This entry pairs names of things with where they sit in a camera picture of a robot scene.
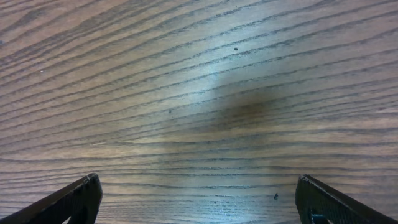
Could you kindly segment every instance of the wooden surface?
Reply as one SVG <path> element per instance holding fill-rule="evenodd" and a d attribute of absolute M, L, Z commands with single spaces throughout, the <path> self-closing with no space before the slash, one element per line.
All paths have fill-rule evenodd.
<path fill-rule="evenodd" d="M 0 40 L 0 217 L 96 172 L 98 223 L 298 223 L 299 174 L 398 218 L 398 1 L 0 0 Z"/>

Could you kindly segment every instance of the brown wood tabletop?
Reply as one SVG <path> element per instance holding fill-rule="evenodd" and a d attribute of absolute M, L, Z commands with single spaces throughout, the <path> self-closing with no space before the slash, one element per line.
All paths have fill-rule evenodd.
<path fill-rule="evenodd" d="M 91 172 L 97 223 L 299 223 L 300 174 L 398 218 L 398 1 L 0 0 L 0 43 L 0 218 Z"/>

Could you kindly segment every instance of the wood grain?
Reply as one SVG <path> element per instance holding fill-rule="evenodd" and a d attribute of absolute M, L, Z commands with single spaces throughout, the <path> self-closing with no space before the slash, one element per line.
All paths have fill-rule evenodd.
<path fill-rule="evenodd" d="M 98 223 L 299 223 L 300 174 L 398 218 L 398 1 L 0 0 L 0 40 L 0 217 L 96 172 Z"/>

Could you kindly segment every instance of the black object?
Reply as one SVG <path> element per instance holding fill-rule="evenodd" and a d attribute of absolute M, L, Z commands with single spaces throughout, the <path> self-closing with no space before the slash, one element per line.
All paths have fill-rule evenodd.
<path fill-rule="evenodd" d="M 398 224 L 309 175 L 298 179 L 295 201 L 303 224 Z"/>
<path fill-rule="evenodd" d="M 32 205 L 0 220 L 0 224 L 94 224 L 102 188 L 97 174 L 62 188 Z"/>

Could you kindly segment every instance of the wooden table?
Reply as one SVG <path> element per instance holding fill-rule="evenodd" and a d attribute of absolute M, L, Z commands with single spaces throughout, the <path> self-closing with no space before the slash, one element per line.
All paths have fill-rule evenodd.
<path fill-rule="evenodd" d="M 300 174 L 398 218 L 397 1 L 0 0 L 0 40 L 0 217 L 96 172 L 98 223 L 299 223 Z"/>

